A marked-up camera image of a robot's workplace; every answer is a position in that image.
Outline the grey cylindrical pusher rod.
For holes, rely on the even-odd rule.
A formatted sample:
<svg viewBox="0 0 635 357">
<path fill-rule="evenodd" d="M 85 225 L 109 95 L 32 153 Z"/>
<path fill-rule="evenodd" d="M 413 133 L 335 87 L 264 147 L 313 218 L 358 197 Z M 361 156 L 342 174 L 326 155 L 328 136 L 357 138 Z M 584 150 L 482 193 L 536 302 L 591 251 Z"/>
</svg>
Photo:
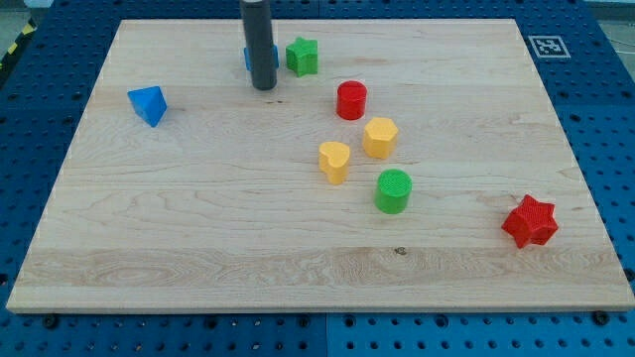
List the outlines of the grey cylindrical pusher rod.
<svg viewBox="0 0 635 357">
<path fill-rule="evenodd" d="M 240 0 L 246 48 L 249 51 L 252 85 L 258 90 L 270 90 L 277 84 L 273 58 L 273 30 L 268 0 Z"/>
</svg>

